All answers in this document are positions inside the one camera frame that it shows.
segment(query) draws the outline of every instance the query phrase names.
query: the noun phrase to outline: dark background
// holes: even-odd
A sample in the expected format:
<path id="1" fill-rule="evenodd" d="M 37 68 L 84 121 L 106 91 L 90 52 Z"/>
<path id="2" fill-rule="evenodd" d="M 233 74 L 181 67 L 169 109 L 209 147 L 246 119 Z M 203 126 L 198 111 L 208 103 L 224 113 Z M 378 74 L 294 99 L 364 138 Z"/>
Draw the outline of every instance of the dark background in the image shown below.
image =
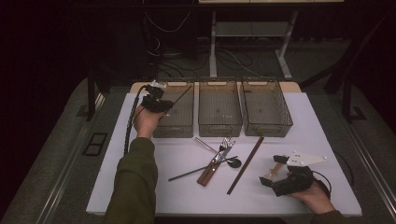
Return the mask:
<path id="1" fill-rule="evenodd" d="M 348 7 L 357 2 L 370 6 Z M 364 1 L 364 4 L 346 1 L 339 8 L 303 10 L 293 37 L 320 41 L 363 36 L 385 14 L 390 2 Z M 71 3 L 60 0 L 34 3 L 3 0 L 0 10 L 2 217 L 62 114 L 68 97 L 89 71 L 96 74 L 100 91 L 155 77 L 155 62 L 146 53 L 149 33 L 155 31 L 143 23 L 143 13 L 89 15 L 77 20 Z M 223 16 L 235 16 L 234 13 L 225 12 Z M 267 17 L 279 15 L 275 10 L 271 13 Z M 178 21 L 180 15 L 172 15 L 162 25 Z M 187 21 L 189 26 L 175 36 L 165 35 L 164 41 L 193 57 L 195 49 L 191 43 L 196 36 L 209 32 L 210 20 L 206 15 L 202 11 L 193 13 Z M 395 15 L 387 18 L 377 31 L 358 59 L 353 74 L 355 83 L 394 131 L 395 111 L 389 109 L 396 107 L 396 101 L 392 100 L 396 78 Z M 172 43 L 175 38 L 180 44 Z"/>

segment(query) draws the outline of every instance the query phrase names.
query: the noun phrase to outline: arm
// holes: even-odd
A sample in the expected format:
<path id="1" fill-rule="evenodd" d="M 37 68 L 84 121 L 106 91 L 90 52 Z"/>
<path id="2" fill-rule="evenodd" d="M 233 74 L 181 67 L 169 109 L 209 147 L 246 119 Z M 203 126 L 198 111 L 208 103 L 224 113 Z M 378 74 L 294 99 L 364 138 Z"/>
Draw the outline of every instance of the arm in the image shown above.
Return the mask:
<path id="1" fill-rule="evenodd" d="M 337 211 L 326 193 L 314 181 L 311 188 L 295 192 L 291 197 L 301 200 L 315 214 L 311 219 L 311 224 L 347 224 L 348 220 Z"/>
<path id="2" fill-rule="evenodd" d="M 151 113 L 139 106 L 136 115 L 136 139 L 117 166 L 104 223 L 154 223 L 158 169 L 150 138 L 163 113 Z"/>

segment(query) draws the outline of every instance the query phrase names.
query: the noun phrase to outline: green sleeve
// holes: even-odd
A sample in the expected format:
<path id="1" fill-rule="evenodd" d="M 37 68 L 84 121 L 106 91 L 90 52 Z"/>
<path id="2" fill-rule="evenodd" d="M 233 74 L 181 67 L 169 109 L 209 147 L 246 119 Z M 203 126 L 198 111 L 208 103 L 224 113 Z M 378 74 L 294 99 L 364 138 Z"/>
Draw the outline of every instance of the green sleeve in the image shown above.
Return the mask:
<path id="1" fill-rule="evenodd" d="M 117 166 L 104 223 L 154 223 L 157 179 L 154 144 L 147 138 L 136 138 Z"/>
<path id="2" fill-rule="evenodd" d="M 311 224 L 334 224 L 334 223 L 348 224 L 349 221 L 337 210 L 321 215 L 315 215 L 311 219 Z"/>

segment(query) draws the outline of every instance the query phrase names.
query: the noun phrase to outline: person's hand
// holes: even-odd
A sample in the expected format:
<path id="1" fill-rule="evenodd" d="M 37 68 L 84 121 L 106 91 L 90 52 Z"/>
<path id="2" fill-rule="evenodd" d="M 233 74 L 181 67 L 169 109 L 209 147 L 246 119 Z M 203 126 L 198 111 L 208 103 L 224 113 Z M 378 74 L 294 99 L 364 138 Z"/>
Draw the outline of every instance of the person's hand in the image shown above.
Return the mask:
<path id="1" fill-rule="evenodd" d="M 330 199 L 316 181 L 309 189 L 289 194 L 289 196 L 301 200 L 313 213 L 318 215 L 335 210 Z"/>
<path id="2" fill-rule="evenodd" d="M 164 113 L 153 113 L 142 105 L 136 108 L 134 112 L 134 128 L 137 131 L 136 137 L 145 137 L 150 139 L 152 133 L 157 128 L 158 121 Z"/>

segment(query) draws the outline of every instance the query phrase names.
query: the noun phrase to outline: white table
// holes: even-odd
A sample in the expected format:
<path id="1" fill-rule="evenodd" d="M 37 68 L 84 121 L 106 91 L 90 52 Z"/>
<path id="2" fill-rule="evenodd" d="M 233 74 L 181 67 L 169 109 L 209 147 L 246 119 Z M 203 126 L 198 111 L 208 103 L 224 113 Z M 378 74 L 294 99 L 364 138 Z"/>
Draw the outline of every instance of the white table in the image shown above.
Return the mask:
<path id="1" fill-rule="evenodd" d="M 171 177 L 208 165 L 214 156 L 213 152 L 195 141 L 195 136 L 199 137 L 197 106 L 194 108 L 193 138 L 152 139 L 156 145 L 155 158 L 159 168 L 157 216 L 284 217 L 310 214 L 301 202 L 288 196 L 276 197 L 272 189 L 263 186 L 259 180 L 259 176 L 274 167 L 274 155 L 291 154 L 293 150 L 326 156 L 326 162 L 311 165 L 310 168 L 324 174 L 332 182 L 332 202 L 338 210 L 345 216 L 361 216 L 361 207 L 332 153 L 306 94 L 292 92 L 284 95 L 293 126 L 285 138 L 264 139 L 231 195 L 226 192 L 240 168 L 233 169 L 226 163 L 220 166 L 206 187 L 196 183 L 202 172 L 168 181 Z M 88 213 L 104 214 L 110 201 L 116 167 L 123 155 L 126 123 L 134 97 L 134 93 L 129 93 L 125 98 L 87 206 Z M 198 105 L 198 97 L 195 97 L 195 104 Z M 239 137 L 233 138 L 236 144 L 228 157 L 238 156 L 244 162 L 258 138 L 247 137 L 242 131 Z M 215 149 L 218 149 L 222 140 L 217 137 L 201 139 Z M 285 178 L 286 172 L 284 167 L 279 177 Z"/>

